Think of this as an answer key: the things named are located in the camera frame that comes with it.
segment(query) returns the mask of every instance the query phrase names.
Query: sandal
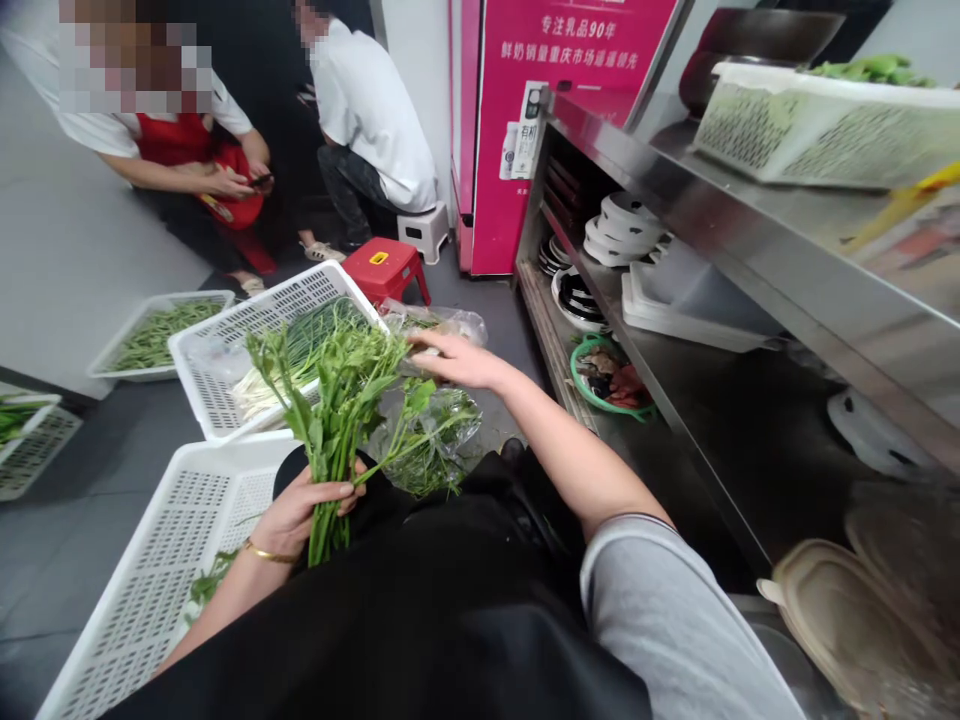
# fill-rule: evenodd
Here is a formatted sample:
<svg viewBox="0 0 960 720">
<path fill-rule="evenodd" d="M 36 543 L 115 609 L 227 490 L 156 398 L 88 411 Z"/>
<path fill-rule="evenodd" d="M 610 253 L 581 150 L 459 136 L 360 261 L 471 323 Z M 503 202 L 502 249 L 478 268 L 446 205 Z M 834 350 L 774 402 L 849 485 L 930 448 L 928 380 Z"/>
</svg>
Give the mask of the sandal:
<svg viewBox="0 0 960 720">
<path fill-rule="evenodd" d="M 347 259 L 346 255 L 339 250 L 334 250 L 332 247 L 327 245 L 327 243 L 317 241 L 310 247 L 300 243 L 300 247 L 303 248 L 303 254 L 306 256 L 307 260 L 313 260 L 314 262 L 323 262 L 324 260 L 336 260 L 337 262 L 343 262 Z"/>
<path fill-rule="evenodd" d="M 240 283 L 240 288 L 247 293 L 247 297 L 254 297 L 260 293 L 266 292 L 267 288 L 263 285 L 260 278 L 252 278 L 246 282 Z"/>
</svg>

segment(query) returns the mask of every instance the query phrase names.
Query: gray sleeve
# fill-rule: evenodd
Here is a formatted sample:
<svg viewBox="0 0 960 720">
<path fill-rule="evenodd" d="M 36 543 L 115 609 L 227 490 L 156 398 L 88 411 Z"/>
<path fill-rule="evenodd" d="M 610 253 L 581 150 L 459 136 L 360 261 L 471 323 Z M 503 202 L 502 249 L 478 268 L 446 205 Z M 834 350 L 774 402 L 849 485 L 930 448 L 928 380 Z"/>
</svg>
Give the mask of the gray sleeve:
<svg viewBox="0 0 960 720">
<path fill-rule="evenodd" d="M 643 678 L 654 718 L 803 719 L 710 568 L 666 524 L 606 522 L 587 548 L 580 591 L 593 637 Z"/>
</svg>

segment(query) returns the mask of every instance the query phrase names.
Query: pink vending machine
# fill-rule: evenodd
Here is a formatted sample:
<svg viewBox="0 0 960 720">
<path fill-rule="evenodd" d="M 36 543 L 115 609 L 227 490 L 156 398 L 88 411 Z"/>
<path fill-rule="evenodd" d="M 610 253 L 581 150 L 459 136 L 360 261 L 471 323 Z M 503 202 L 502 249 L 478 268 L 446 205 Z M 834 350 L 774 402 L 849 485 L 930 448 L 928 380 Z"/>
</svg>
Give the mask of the pink vending machine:
<svg viewBox="0 0 960 720">
<path fill-rule="evenodd" d="M 449 0 L 460 269 L 509 275 L 530 193 L 512 167 L 528 83 L 623 127 L 681 0 Z"/>
</svg>

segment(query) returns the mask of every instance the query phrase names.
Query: tiled floor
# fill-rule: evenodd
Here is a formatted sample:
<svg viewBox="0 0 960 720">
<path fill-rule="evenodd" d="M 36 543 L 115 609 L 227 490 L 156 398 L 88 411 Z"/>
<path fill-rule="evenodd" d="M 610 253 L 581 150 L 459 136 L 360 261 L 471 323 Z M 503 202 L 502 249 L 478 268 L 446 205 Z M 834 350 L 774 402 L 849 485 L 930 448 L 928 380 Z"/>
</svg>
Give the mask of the tiled floor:
<svg viewBox="0 0 960 720">
<path fill-rule="evenodd" d="M 275 284 L 311 264 L 291 248 Z M 426 268 L 438 306 L 480 313 L 488 347 L 546 387 L 519 296 L 505 281 L 470 281 L 444 248 Z M 206 287 L 217 287 L 211 279 Z M 419 302 L 416 291 L 405 298 Z M 484 413 L 481 449 L 517 433 L 496 397 L 474 393 Z M 32 718 L 73 648 L 174 451 L 203 436 L 180 384 L 121 384 L 20 500 L 0 505 L 0 718 Z"/>
</svg>

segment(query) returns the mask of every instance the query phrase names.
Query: white plastic stool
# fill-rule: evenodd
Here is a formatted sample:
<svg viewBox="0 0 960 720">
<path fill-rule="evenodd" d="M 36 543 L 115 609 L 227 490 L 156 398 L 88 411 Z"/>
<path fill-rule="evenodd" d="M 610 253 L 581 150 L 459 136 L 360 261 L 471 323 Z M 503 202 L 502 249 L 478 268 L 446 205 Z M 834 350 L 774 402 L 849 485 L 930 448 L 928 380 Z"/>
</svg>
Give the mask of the white plastic stool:
<svg viewBox="0 0 960 720">
<path fill-rule="evenodd" d="M 419 215 L 397 215 L 397 232 L 400 242 L 413 245 L 427 265 L 436 265 L 440 261 L 440 246 L 450 237 L 447 206 L 438 202 L 433 210 Z"/>
</svg>

